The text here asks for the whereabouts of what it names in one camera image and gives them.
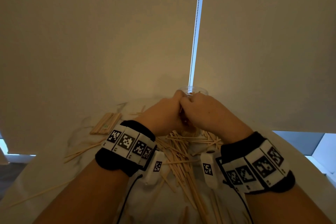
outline dark floor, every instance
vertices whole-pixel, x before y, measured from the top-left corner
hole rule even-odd
[[[4,197],[6,190],[12,185],[26,165],[23,163],[0,165],[0,201]]]

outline wrist strap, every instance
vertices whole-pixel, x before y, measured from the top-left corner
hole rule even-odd
[[[139,169],[147,169],[157,148],[154,141],[154,134],[144,125],[134,120],[123,121],[114,127],[95,159],[102,168],[120,169],[131,177]]]
[[[259,194],[285,192],[295,184],[288,162],[266,138],[254,132],[244,140],[221,147],[216,158],[226,184],[237,191]]]

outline wire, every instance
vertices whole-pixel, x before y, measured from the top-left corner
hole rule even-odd
[[[246,211],[247,211],[247,213],[248,213],[248,215],[249,215],[249,217],[250,217],[251,223],[254,224],[253,219],[252,219],[252,216],[251,216],[251,213],[250,213],[250,210],[249,210],[249,208],[247,207],[247,205],[246,205],[246,203],[245,203],[243,197],[239,194],[238,191],[236,191],[235,189],[233,189],[233,190],[238,194],[238,196],[240,197],[240,199],[243,201],[243,204],[244,204],[244,206],[245,206],[245,208],[246,208]]]
[[[123,214],[123,211],[124,211],[124,208],[125,208],[125,205],[126,205],[126,202],[127,202],[128,196],[129,196],[129,193],[131,192],[131,189],[133,188],[135,182],[136,182],[137,180],[139,180],[142,176],[143,176],[143,175],[139,175],[139,176],[134,180],[134,182],[132,183],[131,187],[129,188],[128,193],[127,193],[126,198],[125,198],[125,201],[124,201],[124,204],[123,204],[123,207],[122,207],[121,210],[120,210],[120,214],[119,214],[119,218],[118,218],[118,220],[117,220],[117,224],[119,224],[119,222],[120,222],[120,219],[121,219],[121,216],[122,216],[122,214]]]

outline right hand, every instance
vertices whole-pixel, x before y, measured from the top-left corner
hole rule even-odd
[[[234,143],[253,133],[218,100],[202,93],[184,96],[180,104],[187,118],[198,128],[214,133],[226,143]]]

